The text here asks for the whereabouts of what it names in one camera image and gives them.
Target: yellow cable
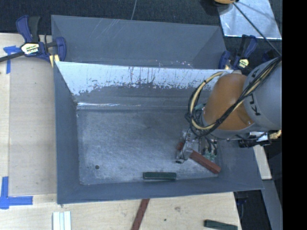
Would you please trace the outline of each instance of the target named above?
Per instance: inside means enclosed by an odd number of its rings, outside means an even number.
[[[265,70],[264,73],[262,73],[262,75],[254,82],[254,84],[250,87],[250,89],[245,93],[243,100],[240,101],[240,102],[234,107],[234,109],[231,111],[231,113],[232,113],[234,110],[236,110],[236,109],[244,102],[245,97],[249,96],[250,93],[253,92],[253,91],[256,89],[256,87],[261,83],[261,80],[262,80],[263,78],[265,78],[265,77],[272,71],[272,69],[273,69],[273,67],[268,68],[267,70]],[[204,81],[204,82],[198,87],[198,89],[196,90],[196,92],[195,92],[195,94],[194,94],[194,96],[193,96],[193,98],[192,98],[192,101],[191,101],[191,105],[190,105],[190,114],[192,114],[192,112],[193,112],[193,108],[194,108],[194,104],[195,104],[196,98],[197,98],[198,94],[200,93],[201,89],[202,89],[208,82],[210,82],[213,78],[215,78],[215,77],[217,77],[217,76],[220,76],[220,75],[222,75],[222,74],[223,74],[223,72],[217,72],[217,73],[213,74],[212,76],[210,76],[208,79],[206,79],[206,81]],[[199,126],[199,125],[193,120],[193,118],[192,118],[192,124],[193,124],[193,126],[194,126],[195,128],[197,128],[197,129],[200,129],[200,130],[207,130],[207,129],[212,128],[212,127],[216,124],[216,122],[213,123],[213,124],[210,124],[210,125],[208,125],[208,126],[206,126],[206,127],[202,127],[202,126]]]

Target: scratched surface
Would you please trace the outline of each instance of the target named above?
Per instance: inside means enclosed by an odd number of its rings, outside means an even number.
[[[218,69],[226,50],[219,26],[61,15],[51,20],[53,38],[66,40],[67,62]]]
[[[217,176],[192,160],[175,160],[180,135],[189,127],[189,97],[218,70],[57,65],[77,102],[82,184],[142,181],[147,171],[176,172],[178,179]]]
[[[175,163],[176,145],[189,127],[184,118],[189,97],[219,70],[56,64],[58,202],[262,187],[253,150],[237,143],[221,143],[218,175],[191,160]],[[216,81],[203,89],[200,103]],[[142,173],[148,171],[176,172],[178,179],[173,184],[144,182]]]

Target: metal plate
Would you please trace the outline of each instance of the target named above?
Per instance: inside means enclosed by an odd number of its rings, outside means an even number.
[[[240,0],[236,5],[267,39],[282,39],[269,0]],[[233,4],[218,11],[225,36],[263,38]]]

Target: white cable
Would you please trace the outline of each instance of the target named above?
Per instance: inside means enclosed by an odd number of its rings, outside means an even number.
[[[132,12],[132,16],[131,16],[131,19],[130,19],[130,20],[133,19],[134,12],[135,12],[135,8],[136,8],[136,2],[137,2],[137,0],[135,0],[135,2],[134,2],[134,8],[133,8],[133,12]]]

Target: black wire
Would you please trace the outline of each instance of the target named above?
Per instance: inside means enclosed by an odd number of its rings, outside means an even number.
[[[193,107],[193,111],[192,114],[189,114],[190,120],[190,127],[192,132],[196,135],[196,136],[206,136],[208,134],[210,134],[211,132],[213,132],[214,130],[217,129],[217,127],[219,125],[221,125],[222,122],[225,121],[225,119],[233,112],[233,110],[236,108],[236,106],[243,101],[245,98],[247,98],[248,96],[250,96],[258,87],[260,87],[265,80],[273,73],[273,71],[278,67],[278,64],[281,62],[282,57],[278,57],[275,60],[273,60],[269,65],[267,65],[250,83],[249,85],[243,90],[243,92],[241,93],[240,97],[238,98],[238,100],[231,106],[229,107],[226,112],[219,118],[216,120],[215,124],[213,125],[212,128],[208,129],[208,130],[202,130],[202,132],[200,132],[199,129],[195,128],[193,123],[192,123],[192,119],[197,123],[197,125],[201,126],[199,123],[199,118],[195,118],[195,106]],[[266,74],[266,76],[262,77],[263,73],[267,72],[269,70],[269,73]],[[253,87],[253,85],[257,82],[260,81],[260,83],[256,86],[256,88],[249,94],[246,95],[246,93],[250,90],[251,87]]]
[[[263,39],[276,51],[276,53],[281,56],[282,54],[269,42],[269,40],[262,34],[262,32],[253,24],[252,21],[239,9],[239,7],[233,3],[233,5],[239,10],[239,12],[247,19],[247,21],[255,28],[255,30],[263,37]]]

